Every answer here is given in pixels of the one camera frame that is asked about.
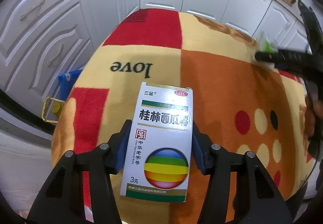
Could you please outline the person's right hand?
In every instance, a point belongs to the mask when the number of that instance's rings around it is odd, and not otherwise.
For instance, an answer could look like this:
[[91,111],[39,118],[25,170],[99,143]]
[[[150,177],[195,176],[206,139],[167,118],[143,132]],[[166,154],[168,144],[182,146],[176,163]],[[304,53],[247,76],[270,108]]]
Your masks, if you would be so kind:
[[307,138],[309,145],[307,148],[308,153],[315,159],[320,156],[320,147],[322,130],[320,130],[319,136],[315,133],[316,122],[322,122],[322,101],[319,100],[318,94],[311,92],[308,93],[305,98],[306,110],[305,110],[305,128],[304,136]]

